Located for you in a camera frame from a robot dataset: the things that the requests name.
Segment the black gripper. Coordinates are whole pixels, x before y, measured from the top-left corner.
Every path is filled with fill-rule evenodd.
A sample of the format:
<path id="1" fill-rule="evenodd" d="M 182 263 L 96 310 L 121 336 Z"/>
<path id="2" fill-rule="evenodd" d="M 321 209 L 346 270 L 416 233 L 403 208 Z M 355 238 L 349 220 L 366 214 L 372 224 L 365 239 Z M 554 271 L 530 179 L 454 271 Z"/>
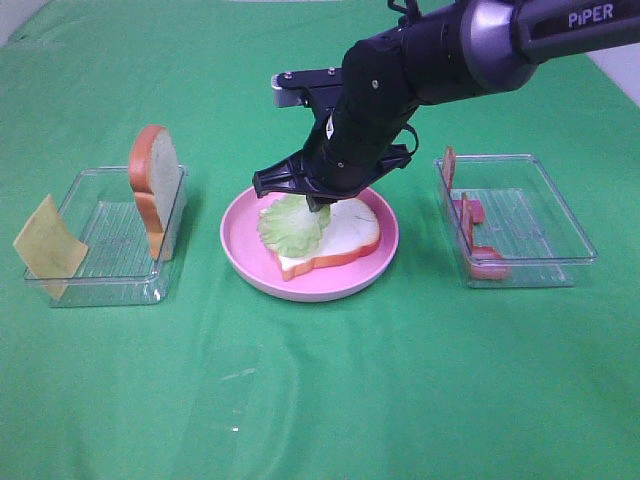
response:
<path id="1" fill-rule="evenodd" d="M 327 112 L 316 119 L 300 150 L 254 173 L 254 191 L 260 198 L 272 192 L 305 195 L 311 213 L 353 198 L 412 160 L 413 152 L 394 142 L 402 130 L 413 130 L 410 117 L 383 128 L 344 112 Z"/>

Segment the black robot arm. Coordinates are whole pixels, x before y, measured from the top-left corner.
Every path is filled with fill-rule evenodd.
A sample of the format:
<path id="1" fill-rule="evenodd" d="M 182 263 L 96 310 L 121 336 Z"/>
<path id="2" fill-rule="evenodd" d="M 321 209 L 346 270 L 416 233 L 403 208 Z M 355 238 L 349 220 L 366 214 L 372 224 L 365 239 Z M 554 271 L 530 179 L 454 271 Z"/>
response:
<path id="1" fill-rule="evenodd" d="M 412 151 L 396 143 L 420 106 L 509 92 L 550 59 L 632 44 L 635 1 L 457 1 L 429 14 L 408 1 L 395 27 L 355 43 L 337 68 L 272 80 L 276 103 L 315 122 L 303 147 L 257 171 L 258 197 L 303 195 L 309 208 L 357 196 Z"/>

